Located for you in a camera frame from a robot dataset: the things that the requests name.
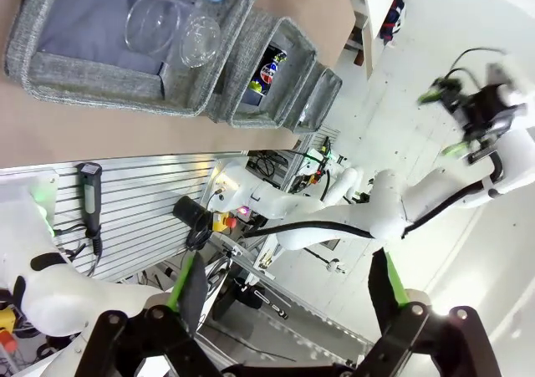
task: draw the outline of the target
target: black handle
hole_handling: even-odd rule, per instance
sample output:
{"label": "black handle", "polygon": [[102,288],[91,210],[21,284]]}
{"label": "black handle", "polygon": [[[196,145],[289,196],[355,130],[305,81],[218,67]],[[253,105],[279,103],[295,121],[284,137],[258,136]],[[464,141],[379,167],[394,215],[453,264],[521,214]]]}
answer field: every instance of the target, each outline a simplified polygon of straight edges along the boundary
{"label": "black handle", "polygon": [[100,229],[100,208],[102,205],[102,189],[100,177],[102,166],[94,162],[79,164],[78,176],[84,202],[82,205],[82,219],[88,235],[97,235]]}

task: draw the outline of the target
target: wooden table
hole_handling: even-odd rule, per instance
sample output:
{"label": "wooden table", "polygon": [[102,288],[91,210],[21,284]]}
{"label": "wooden table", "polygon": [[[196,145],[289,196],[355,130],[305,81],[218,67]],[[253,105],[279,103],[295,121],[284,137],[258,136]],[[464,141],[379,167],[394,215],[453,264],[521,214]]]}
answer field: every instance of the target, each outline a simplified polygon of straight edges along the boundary
{"label": "wooden table", "polygon": [[[2,50],[19,3],[0,0]],[[295,19],[317,44],[320,61],[331,67],[354,24],[349,0],[257,0],[257,6]],[[287,149],[296,140],[286,129],[233,129],[204,116],[185,119],[45,103],[0,74],[1,168],[138,155]]]}

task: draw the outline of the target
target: gray fabric storage basket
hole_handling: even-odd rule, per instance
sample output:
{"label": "gray fabric storage basket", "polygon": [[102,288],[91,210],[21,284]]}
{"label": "gray fabric storage basket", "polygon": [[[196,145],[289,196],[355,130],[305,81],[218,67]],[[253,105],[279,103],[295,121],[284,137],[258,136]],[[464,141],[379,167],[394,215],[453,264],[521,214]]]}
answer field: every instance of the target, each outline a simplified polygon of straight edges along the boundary
{"label": "gray fabric storage basket", "polygon": [[[293,133],[317,132],[341,88],[342,79],[331,69],[316,63],[283,126]],[[304,110],[305,119],[299,124]]]}
{"label": "gray fabric storage basket", "polygon": [[24,0],[8,43],[6,74],[42,100],[196,116],[206,108],[253,3],[224,0],[207,6],[205,10],[222,30],[222,46],[214,60],[182,75],[164,65],[160,74],[154,75],[37,52],[54,0]]}
{"label": "gray fabric storage basket", "polygon": [[[260,105],[244,104],[243,95],[272,41],[287,52],[288,59],[280,64]],[[216,122],[226,121],[238,128],[280,127],[316,58],[316,48],[290,18],[277,18],[253,9],[232,48],[207,114]]]}

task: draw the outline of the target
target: metal slotted panel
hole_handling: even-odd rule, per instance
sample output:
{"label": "metal slotted panel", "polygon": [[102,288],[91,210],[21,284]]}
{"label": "metal slotted panel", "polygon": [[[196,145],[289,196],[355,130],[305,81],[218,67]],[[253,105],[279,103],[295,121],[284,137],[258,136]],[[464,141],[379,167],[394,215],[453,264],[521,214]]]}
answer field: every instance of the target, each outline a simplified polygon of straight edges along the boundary
{"label": "metal slotted panel", "polygon": [[338,139],[338,135],[340,134],[339,130],[329,128],[328,126],[323,125],[312,138],[312,142],[310,143],[310,148],[319,150],[324,145],[324,141],[326,137],[329,137],[331,140],[331,144],[334,144],[336,139]]}
{"label": "metal slotted panel", "polygon": [[[185,250],[189,228],[171,214],[181,195],[200,201],[217,160],[236,157],[240,152],[161,155],[113,160],[92,160],[102,173],[103,254],[95,277],[108,281],[140,272]],[[75,161],[43,166],[18,167],[0,173],[19,173],[54,169],[59,174],[59,190],[54,218],[55,229],[79,224],[81,206]],[[54,238],[64,249],[87,247],[74,261],[86,273],[94,261],[91,242],[84,231]]]}

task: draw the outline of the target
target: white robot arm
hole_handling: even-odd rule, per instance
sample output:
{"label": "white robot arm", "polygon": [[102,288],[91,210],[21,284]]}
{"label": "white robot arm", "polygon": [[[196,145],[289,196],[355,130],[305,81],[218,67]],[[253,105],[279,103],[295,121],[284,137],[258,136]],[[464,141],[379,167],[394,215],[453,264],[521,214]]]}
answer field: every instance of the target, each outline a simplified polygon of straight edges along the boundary
{"label": "white robot arm", "polygon": [[362,179],[362,171],[348,169],[333,184],[325,200],[284,193],[262,182],[237,163],[227,165],[212,190],[223,193],[209,210],[232,211],[247,206],[280,220],[275,227],[246,233],[273,234],[287,250],[331,239],[403,237],[452,205],[480,206],[535,180],[535,142],[526,131],[535,125],[535,89],[509,57],[491,64],[489,84],[464,95],[461,83],[448,76],[433,85],[433,101],[440,101],[465,131],[464,145],[477,146],[468,165],[489,157],[494,171],[468,186],[445,169],[436,169],[415,186],[407,186],[395,172],[381,171],[374,179],[369,202],[336,205]]}
{"label": "white robot arm", "polygon": [[0,285],[41,333],[81,333],[43,376],[74,376],[97,318],[117,309],[138,314],[160,293],[145,285],[98,281],[80,274],[56,248],[48,226],[25,186],[0,186]]}

